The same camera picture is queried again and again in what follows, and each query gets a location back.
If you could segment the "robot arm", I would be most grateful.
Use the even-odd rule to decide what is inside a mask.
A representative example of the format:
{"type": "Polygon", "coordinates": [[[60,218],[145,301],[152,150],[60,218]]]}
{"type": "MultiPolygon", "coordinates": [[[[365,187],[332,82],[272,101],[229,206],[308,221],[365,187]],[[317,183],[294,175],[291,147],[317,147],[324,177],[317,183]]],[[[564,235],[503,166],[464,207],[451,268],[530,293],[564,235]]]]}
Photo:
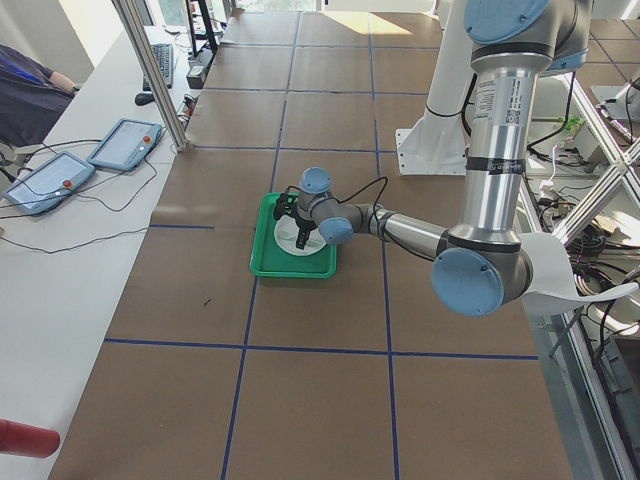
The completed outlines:
{"type": "Polygon", "coordinates": [[[357,233],[394,242],[432,262],[436,295],[465,316],[488,315],[517,299],[537,315],[583,305],[562,243],[549,234],[520,235],[514,219],[537,80],[584,63],[592,9],[589,1],[467,4],[464,27],[473,43],[477,94],[463,209],[455,226],[341,202],[331,193],[328,173],[313,167],[303,172],[290,207],[298,244],[305,244],[310,231],[330,245],[357,233]]]}

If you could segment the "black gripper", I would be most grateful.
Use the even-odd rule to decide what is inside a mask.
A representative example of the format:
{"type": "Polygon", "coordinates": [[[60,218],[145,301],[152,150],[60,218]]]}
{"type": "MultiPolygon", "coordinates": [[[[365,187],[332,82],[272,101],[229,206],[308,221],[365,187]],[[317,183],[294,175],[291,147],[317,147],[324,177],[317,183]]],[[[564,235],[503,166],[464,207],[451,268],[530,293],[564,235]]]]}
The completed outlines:
{"type": "Polygon", "coordinates": [[[294,219],[299,229],[295,241],[295,247],[297,249],[304,249],[308,241],[308,235],[315,229],[315,222],[304,218],[298,210],[295,210],[294,212],[294,219]]]}

